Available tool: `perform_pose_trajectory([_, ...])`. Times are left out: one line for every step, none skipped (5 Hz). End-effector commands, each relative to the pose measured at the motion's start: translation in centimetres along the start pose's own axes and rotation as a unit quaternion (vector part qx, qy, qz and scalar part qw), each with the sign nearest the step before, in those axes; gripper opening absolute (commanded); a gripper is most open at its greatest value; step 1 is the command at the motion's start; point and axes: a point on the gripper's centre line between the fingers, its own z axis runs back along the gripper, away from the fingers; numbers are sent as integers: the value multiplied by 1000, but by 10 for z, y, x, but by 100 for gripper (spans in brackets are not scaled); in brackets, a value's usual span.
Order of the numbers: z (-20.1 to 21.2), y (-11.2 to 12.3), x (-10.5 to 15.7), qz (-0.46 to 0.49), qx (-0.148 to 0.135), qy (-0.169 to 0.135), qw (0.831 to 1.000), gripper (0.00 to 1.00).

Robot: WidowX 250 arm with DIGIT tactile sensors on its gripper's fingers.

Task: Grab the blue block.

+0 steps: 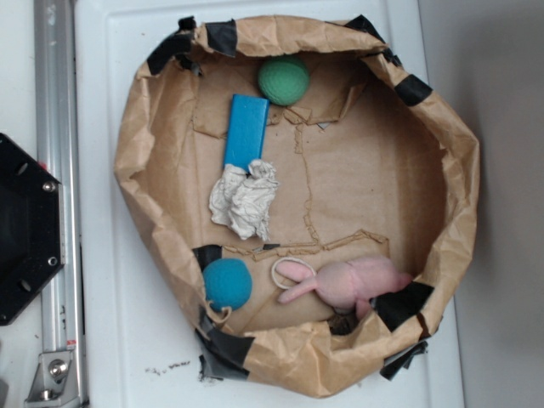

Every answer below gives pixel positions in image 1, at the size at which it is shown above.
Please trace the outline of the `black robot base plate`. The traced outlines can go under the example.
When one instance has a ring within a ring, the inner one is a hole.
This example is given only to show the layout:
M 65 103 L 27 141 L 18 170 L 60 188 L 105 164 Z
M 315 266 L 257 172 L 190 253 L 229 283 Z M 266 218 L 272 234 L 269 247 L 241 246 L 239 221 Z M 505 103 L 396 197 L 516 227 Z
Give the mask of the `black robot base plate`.
M 60 182 L 1 135 L 1 325 L 12 324 L 64 264 Z

